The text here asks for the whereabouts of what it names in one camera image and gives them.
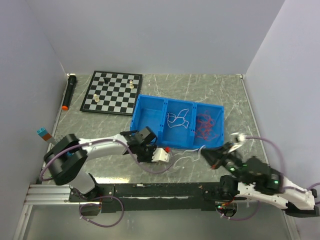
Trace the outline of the blue three-compartment bin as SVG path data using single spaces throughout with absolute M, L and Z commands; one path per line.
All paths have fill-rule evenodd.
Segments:
M 225 140 L 221 105 L 139 95 L 130 130 L 149 127 L 162 147 L 192 150 L 221 147 Z

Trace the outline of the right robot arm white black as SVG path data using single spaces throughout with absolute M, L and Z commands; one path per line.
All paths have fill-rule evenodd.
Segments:
M 291 217 L 319 217 L 314 188 L 294 184 L 256 156 L 243 160 L 230 142 L 219 148 L 203 148 L 200 154 L 213 170 L 223 167 L 229 172 L 213 190 L 205 191 L 206 197 L 221 203 L 216 208 L 220 213 L 224 214 L 234 200 L 245 199 L 268 203 Z

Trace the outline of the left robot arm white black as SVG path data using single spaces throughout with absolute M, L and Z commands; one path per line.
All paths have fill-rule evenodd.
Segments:
M 45 166 L 39 178 L 43 181 L 45 172 L 49 171 L 57 186 L 69 185 L 80 197 L 93 201 L 102 196 L 102 190 L 92 174 L 83 170 L 86 162 L 124 155 L 130 155 L 139 166 L 142 163 L 168 162 L 168 153 L 156 143 L 157 136 L 149 127 L 95 139 L 68 134 L 44 156 Z

